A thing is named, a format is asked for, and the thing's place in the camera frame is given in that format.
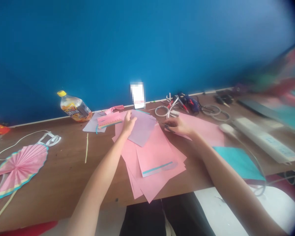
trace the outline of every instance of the glue gun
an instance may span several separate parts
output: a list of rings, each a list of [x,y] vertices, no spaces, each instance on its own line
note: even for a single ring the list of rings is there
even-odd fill
[[[193,113],[199,113],[201,108],[200,108],[200,103],[195,100],[194,98],[190,97],[189,95],[180,93],[179,94],[180,100],[185,104],[190,107],[190,109],[193,111]]]

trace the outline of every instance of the hand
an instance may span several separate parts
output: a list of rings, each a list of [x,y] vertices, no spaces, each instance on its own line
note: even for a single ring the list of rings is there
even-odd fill
[[[192,133],[192,129],[186,125],[179,117],[168,118],[164,121],[165,124],[170,126],[170,129],[175,133],[189,136]]]
[[[125,116],[125,120],[124,120],[124,127],[122,128],[122,132],[121,132],[122,134],[125,134],[127,137],[130,136],[131,131],[134,127],[134,123],[137,120],[136,117],[130,119],[131,114],[132,114],[131,110],[127,112],[127,114]]]

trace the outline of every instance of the purple paper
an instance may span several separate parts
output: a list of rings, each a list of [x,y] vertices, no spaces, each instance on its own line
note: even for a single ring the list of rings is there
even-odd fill
[[[97,118],[105,116],[106,114],[104,112],[96,112],[93,114],[90,121],[87,123],[87,125],[84,127],[83,131],[85,132],[96,132],[96,127],[98,125]],[[106,131],[106,127],[103,129],[97,129],[97,132],[104,133]]]
[[[132,110],[131,118],[132,117],[137,117],[137,120],[128,139],[140,147],[143,147],[154,129],[156,119],[138,110]]]

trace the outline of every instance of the scissors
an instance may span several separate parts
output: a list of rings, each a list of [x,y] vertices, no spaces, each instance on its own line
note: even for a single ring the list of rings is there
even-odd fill
[[[170,132],[172,132],[172,133],[175,133],[175,131],[173,131],[173,130],[170,129],[170,126],[169,126],[168,124],[165,124],[165,123],[160,122],[160,121],[158,121],[158,122],[161,123],[161,124],[163,124],[164,127],[165,127],[165,129],[167,129],[168,131],[170,131]]]

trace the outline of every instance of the person's left hand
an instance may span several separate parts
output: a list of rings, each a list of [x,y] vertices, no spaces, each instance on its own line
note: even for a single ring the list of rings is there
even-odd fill
[[[136,117],[130,119],[131,114],[132,114],[131,110],[127,112],[127,114],[125,116],[125,120],[124,120],[124,127],[122,128],[122,133],[125,134],[127,137],[130,136],[131,131],[134,127],[134,123],[137,120]]]

